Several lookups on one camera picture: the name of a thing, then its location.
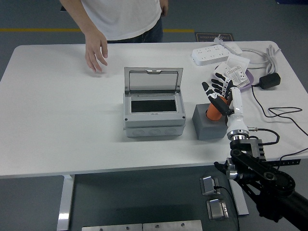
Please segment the person's left hand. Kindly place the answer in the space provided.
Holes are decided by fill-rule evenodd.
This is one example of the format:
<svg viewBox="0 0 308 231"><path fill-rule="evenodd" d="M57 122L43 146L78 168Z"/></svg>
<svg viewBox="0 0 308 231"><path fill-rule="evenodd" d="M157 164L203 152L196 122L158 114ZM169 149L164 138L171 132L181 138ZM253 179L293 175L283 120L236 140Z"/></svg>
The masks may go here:
<svg viewBox="0 0 308 231"><path fill-rule="evenodd" d="M160 0L160 7L161 7L161 15L167 16L168 14L168 0Z"/></svg>

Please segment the person's right hand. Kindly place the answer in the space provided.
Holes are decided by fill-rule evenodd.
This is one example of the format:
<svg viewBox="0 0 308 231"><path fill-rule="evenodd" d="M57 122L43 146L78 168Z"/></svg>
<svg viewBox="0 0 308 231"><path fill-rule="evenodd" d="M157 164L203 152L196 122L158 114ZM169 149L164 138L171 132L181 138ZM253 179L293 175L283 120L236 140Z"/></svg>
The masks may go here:
<svg viewBox="0 0 308 231"><path fill-rule="evenodd" d="M108 57L107 40L100 31L89 32L85 35L86 51L85 60L88 67L93 71L102 71L99 63L107 66Z"/></svg>

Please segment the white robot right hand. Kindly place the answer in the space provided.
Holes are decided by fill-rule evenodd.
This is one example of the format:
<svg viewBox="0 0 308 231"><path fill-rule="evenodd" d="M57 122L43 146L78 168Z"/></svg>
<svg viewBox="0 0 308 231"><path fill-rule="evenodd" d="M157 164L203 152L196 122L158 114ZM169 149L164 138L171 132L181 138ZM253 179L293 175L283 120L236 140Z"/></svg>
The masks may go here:
<svg viewBox="0 0 308 231"><path fill-rule="evenodd" d="M210 106L214 107L227 119L227 136L230 141L247 139L249 136L248 127L244 123L243 102L241 92L233 81L219 73L218 86L221 87L222 95L218 95L206 82L202 83L203 89L210 100Z"/></svg>

